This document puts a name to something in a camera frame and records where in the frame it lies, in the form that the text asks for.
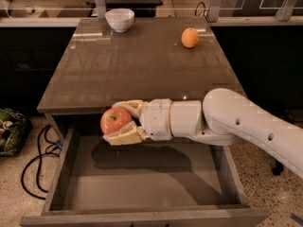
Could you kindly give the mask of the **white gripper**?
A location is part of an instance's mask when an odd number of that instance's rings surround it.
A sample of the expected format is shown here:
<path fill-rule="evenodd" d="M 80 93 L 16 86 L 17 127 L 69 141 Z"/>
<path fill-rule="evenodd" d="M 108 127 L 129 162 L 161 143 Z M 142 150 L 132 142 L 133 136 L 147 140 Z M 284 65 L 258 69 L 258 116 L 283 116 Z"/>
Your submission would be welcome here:
<path fill-rule="evenodd" d="M 138 144 L 149 137 L 153 141 L 170 140 L 172 138 L 169 122 L 171 104 L 170 99 L 154 99 L 150 102 L 135 99 L 116 102 L 113 108 L 123 108 L 132 117 L 139 118 L 142 127 L 131 121 L 118 131 L 104 134 L 104 140 L 111 146 Z"/>

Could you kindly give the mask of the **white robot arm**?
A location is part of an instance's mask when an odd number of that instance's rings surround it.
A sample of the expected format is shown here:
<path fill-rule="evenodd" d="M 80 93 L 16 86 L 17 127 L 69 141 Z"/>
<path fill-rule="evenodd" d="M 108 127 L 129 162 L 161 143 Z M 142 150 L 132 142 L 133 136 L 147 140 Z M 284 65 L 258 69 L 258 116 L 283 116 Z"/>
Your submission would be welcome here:
<path fill-rule="evenodd" d="M 214 89 L 202 101 L 129 100 L 113 105 L 131 121 L 103 133 L 112 146 L 140 143 L 148 138 L 168 141 L 183 137 L 195 142 L 230 146 L 242 138 L 266 151 L 303 178 L 303 129 L 224 88 Z"/>

